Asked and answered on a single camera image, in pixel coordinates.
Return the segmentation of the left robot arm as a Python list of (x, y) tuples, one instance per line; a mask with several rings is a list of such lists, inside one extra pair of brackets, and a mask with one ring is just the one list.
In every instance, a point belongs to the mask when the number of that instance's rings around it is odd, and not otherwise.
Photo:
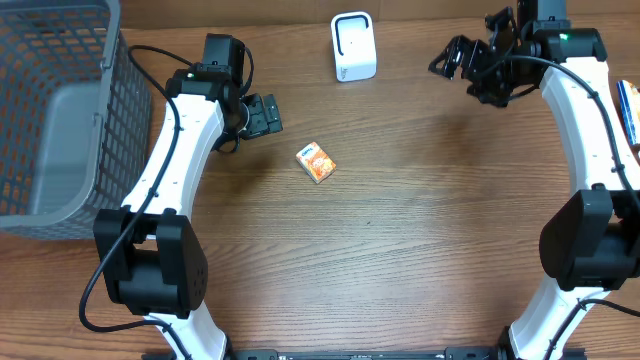
[(205, 304), (208, 261), (191, 224), (210, 154), (282, 131), (273, 95), (250, 91), (249, 48), (209, 34), (203, 58), (186, 62), (158, 88), (163, 126), (131, 192), (115, 210), (98, 212), (93, 234), (100, 263), (79, 304), (89, 330), (158, 329), (171, 359), (232, 359), (229, 337)]

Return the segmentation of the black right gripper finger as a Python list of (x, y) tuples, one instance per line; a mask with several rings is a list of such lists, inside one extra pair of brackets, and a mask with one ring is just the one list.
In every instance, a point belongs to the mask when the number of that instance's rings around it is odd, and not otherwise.
[(507, 50), (517, 38), (517, 25), (513, 8), (505, 7), (498, 13), (486, 15), (485, 27), (489, 31), (489, 48)]
[(445, 49), (428, 66), (428, 70), (449, 80), (458, 68), (466, 69), (471, 55), (471, 40), (463, 35), (451, 39)]

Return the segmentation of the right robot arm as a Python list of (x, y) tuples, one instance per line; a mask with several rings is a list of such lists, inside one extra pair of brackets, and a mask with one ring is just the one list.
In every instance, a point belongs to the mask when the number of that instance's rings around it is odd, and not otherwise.
[(540, 92), (561, 137), (570, 197), (543, 227), (544, 276), (498, 342), (449, 359), (581, 359), (567, 341), (595, 306), (639, 274), (639, 165), (611, 98), (600, 33), (574, 27), (562, 1), (522, 1), (485, 19), (487, 40), (454, 37), (430, 63), (498, 108)]

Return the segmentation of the small orange candy pack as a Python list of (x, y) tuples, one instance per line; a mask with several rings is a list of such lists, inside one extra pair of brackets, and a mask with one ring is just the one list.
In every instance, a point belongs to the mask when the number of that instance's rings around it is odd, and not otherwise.
[(336, 170), (335, 162), (316, 143), (311, 142), (296, 154), (296, 159), (310, 178), (319, 184)]

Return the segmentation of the white orange snack bag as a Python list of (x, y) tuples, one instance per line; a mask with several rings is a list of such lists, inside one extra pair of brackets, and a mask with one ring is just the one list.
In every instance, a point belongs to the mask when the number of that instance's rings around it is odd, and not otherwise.
[(639, 87), (627, 80), (616, 83), (627, 139), (632, 147), (639, 145)]

